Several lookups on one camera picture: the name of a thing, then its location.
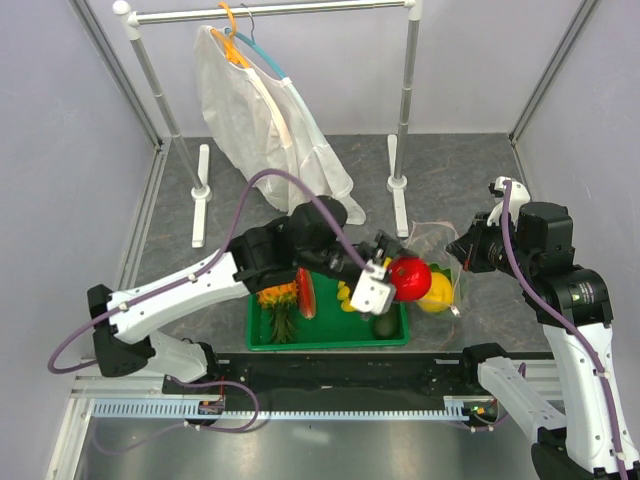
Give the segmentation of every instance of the gray wall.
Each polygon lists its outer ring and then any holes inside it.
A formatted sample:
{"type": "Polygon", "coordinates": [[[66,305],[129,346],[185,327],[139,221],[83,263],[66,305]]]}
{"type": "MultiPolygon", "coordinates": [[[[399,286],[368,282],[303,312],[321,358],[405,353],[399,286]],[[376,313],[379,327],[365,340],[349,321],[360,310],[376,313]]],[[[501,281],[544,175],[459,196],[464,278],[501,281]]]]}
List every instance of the gray wall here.
{"type": "Polygon", "coordinates": [[[600,272],[615,315],[615,365],[640,441],[640,2],[596,10],[520,148],[539,199],[567,205],[578,262],[600,272]]]}
{"type": "Polygon", "coordinates": [[[87,287],[114,282],[152,148],[67,1],[0,18],[0,465],[35,480],[73,380],[48,356],[89,320],[87,287]]]}
{"type": "MultiPolygon", "coordinates": [[[[138,11],[212,8],[206,0],[130,0],[138,11]]],[[[91,4],[158,128],[167,134],[112,0],[91,4]]],[[[253,0],[247,4],[278,3],[253,0]]],[[[411,131],[507,132],[579,0],[425,0],[411,131]]],[[[222,27],[228,21],[216,21],[222,27]]],[[[249,19],[239,19],[249,33],[249,19]]],[[[198,23],[141,27],[186,136],[208,136],[194,73],[198,23]]],[[[256,41],[281,64],[326,134],[391,133],[400,108],[407,12],[260,17],[256,41]]]]}

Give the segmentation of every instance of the purple cable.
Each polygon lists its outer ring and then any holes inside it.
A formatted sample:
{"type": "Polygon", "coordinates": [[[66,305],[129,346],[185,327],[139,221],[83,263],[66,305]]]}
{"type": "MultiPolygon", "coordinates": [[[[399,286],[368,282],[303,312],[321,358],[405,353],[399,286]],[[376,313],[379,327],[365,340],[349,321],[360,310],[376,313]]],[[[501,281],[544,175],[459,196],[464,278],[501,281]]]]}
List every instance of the purple cable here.
{"type": "MultiPolygon", "coordinates": [[[[522,375],[523,377],[527,376],[527,364],[526,363],[522,362],[520,364],[520,366],[518,367],[518,373],[520,375],[522,375]]],[[[496,427],[499,427],[504,422],[506,422],[509,417],[511,417],[511,415],[509,415],[509,412],[507,412],[507,413],[504,414],[504,416],[502,418],[499,418],[498,420],[496,420],[492,425],[487,425],[486,427],[474,427],[473,433],[475,433],[475,432],[490,432],[493,429],[495,429],[496,427]]],[[[464,423],[447,422],[447,424],[452,426],[452,427],[461,428],[463,430],[471,431],[471,427],[469,427],[468,425],[465,425],[464,423]]]]}
{"type": "MultiPolygon", "coordinates": [[[[296,178],[293,175],[290,175],[289,173],[284,172],[282,170],[277,170],[275,168],[267,168],[265,170],[262,170],[262,171],[256,173],[253,177],[251,177],[249,179],[249,182],[247,183],[247,185],[245,186],[244,190],[242,191],[242,195],[240,195],[240,201],[238,202],[238,206],[236,207],[236,212],[235,212],[235,215],[234,215],[233,220],[231,222],[231,228],[229,229],[229,233],[227,234],[226,238],[222,242],[222,245],[220,246],[220,248],[218,249],[216,254],[213,256],[213,258],[206,265],[204,265],[202,268],[200,268],[199,270],[194,272],[196,278],[200,277],[205,272],[211,270],[211,268],[213,268],[213,266],[220,261],[220,259],[222,258],[222,255],[224,255],[224,253],[227,250],[227,247],[229,246],[229,242],[231,242],[231,239],[233,238],[233,234],[235,233],[235,230],[236,230],[236,228],[238,226],[238,221],[240,220],[240,214],[242,213],[242,209],[244,207],[245,201],[247,200],[247,196],[249,195],[249,192],[251,191],[251,187],[253,187],[253,185],[258,180],[260,180],[262,177],[266,177],[268,175],[278,175],[280,177],[283,177],[283,178],[289,180],[291,183],[293,183],[300,190],[302,190],[302,193],[304,193],[309,198],[309,200],[313,203],[313,205],[318,209],[320,214],[327,221],[327,224],[329,225],[329,227],[331,227],[331,230],[333,230],[333,232],[336,234],[336,236],[338,237],[338,240],[340,241],[340,243],[344,247],[345,251],[353,259],[353,261],[356,263],[356,265],[358,265],[362,270],[367,270],[367,271],[370,270],[370,267],[367,266],[366,262],[358,254],[358,252],[353,247],[353,245],[351,245],[351,243],[349,242],[349,239],[347,238],[347,236],[342,231],[342,228],[340,228],[340,225],[338,224],[336,219],[333,218],[333,215],[331,215],[331,212],[329,211],[329,209],[318,199],[318,197],[315,196],[315,194],[311,191],[311,189],[309,187],[307,187],[302,182],[302,180],[300,180],[299,178],[296,178]]],[[[173,282],[168,283],[167,285],[163,285],[162,287],[158,287],[155,290],[151,290],[150,292],[147,292],[147,293],[139,295],[139,296],[137,296],[135,298],[132,298],[127,303],[129,304],[130,307],[132,307],[134,305],[138,305],[140,302],[144,302],[145,300],[148,300],[149,298],[155,297],[156,295],[160,295],[161,293],[168,292],[169,290],[172,290],[172,289],[174,289],[176,287],[179,287],[180,285],[184,285],[185,283],[190,282],[190,281],[191,280],[189,280],[187,277],[180,278],[178,280],[174,280],[173,282]]],[[[117,307],[116,308],[112,308],[108,312],[105,312],[105,313],[103,313],[101,315],[98,315],[96,318],[94,318],[90,322],[88,322],[85,325],[82,325],[81,327],[77,328],[73,333],[71,333],[71,335],[69,335],[53,351],[53,353],[51,354],[51,357],[49,358],[49,362],[47,363],[48,370],[53,374],[59,375],[59,374],[63,374],[63,373],[76,372],[76,371],[81,370],[81,369],[83,369],[85,367],[89,367],[91,365],[95,365],[97,363],[95,360],[91,360],[91,361],[85,362],[85,363],[79,363],[78,365],[74,365],[72,367],[64,367],[64,368],[56,367],[55,363],[56,363],[56,360],[58,359],[58,357],[60,356],[60,354],[76,338],[78,338],[84,332],[89,330],[91,327],[96,326],[100,322],[103,322],[104,320],[108,319],[109,317],[112,317],[113,315],[115,315],[115,314],[117,314],[119,312],[120,312],[119,308],[117,308],[117,307]]]]}
{"type": "MultiPolygon", "coordinates": [[[[235,388],[239,388],[240,390],[243,390],[247,395],[249,395],[249,397],[253,401],[253,416],[244,425],[241,425],[240,427],[233,427],[233,428],[200,425],[200,429],[201,430],[204,429],[204,430],[211,430],[211,431],[214,431],[214,432],[224,432],[224,433],[240,433],[240,432],[244,432],[245,430],[248,430],[254,423],[256,423],[256,420],[258,419],[258,416],[260,415],[260,403],[258,402],[258,397],[253,392],[253,390],[251,390],[249,387],[247,387],[246,385],[243,385],[241,383],[231,382],[229,380],[220,380],[220,381],[217,381],[217,382],[206,382],[206,383],[195,383],[195,384],[192,384],[192,383],[182,382],[182,381],[180,381],[180,380],[178,380],[177,378],[174,378],[174,377],[171,377],[171,381],[174,382],[174,383],[177,383],[181,387],[188,387],[188,388],[209,388],[209,387],[219,387],[219,386],[235,387],[235,388]]],[[[109,449],[104,448],[102,445],[100,445],[98,443],[98,440],[96,438],[96,426],[94,425],[93,430],[91,432],[92,433],[91,442],[93,443],[93,446],[96,448],[96,450],[98,450],[103,455],[109,455],[109,456],[123,455],[125,453],[130,452],[131,450],[134,450],[134,449],[138,448],[141,445],[144,445],[147,442],[150,442],[151,440],[153,440],[155,438],[160,437],[161,435],[164,435],[165,433],[169,433],[169,432],[171,432],[173,430],[176,430],[176,429],[184,427],[184,426],[185,426],[184,422],[174,423],[173,425],[169,425],[167,427],[161,428],[157,432],[154,432],[151,435],[149,435],[147,438],[143,438],[142,440],[134,443],[133,445],[129,445],[126,448],[123,448],[121,450],[109,450],[109,449]]]]}
{"type": "MultiPolygon", "coordinates": [[[[507,254],[507,258],[509,259],[509,265],[511,266],[511,270],[513,270],[513,274],[518,279],[520,286],[522,289],[529,295],[542,309],[551,315],[555,320],[560,322],[560,324],[569,330],[580,342],[580,344],[584,347],[591,358],[591,361],[596,367],[596,372],[600,374],[604,374],[606,369],[604,365],[600,361],[598,357],[598,352],[595,351],[593,346],[589,343],[589,341],[585,338],[580,330],[576,328],[569,320],[564,318],[559,312],[557,312],[551,305],[545,302],[534,290],[531,288],[531,285],[524,278],[524,275],[520,271],[520,267],[516,260],[516,256],[513,253],[513,246],[511,245],[511,237],[509,236],[509,201],[511,200],[511,182],[505,182],[506,190],[504,192],[504,200],[502,204],[502,215],[500,218],[500,223],[502,226],[502,241],[504,242],[505,252],[507,254]]],[[[609,421],[611,423],[611,432],[613,433],[613,447],[615,448],[614,453],[622,453],[622,440],[620,437],[620,427],[618,426],[618,412],[616,411],[616,405],[613,400],[613,391],[611,390],[611,385],[609,384],[609,379],[604,376],[600,377],[600,382],[602,383],[602,390],[604,392],[604,397],[607,403],[607,412],[609,413],[609,421]]],[[[624,464],[624,461],[616,456],[616,461],[618,463],[618,473],[620,473],[621,480],[628,480],[629,476],[627,475],[627,469],[624,464]]]]}

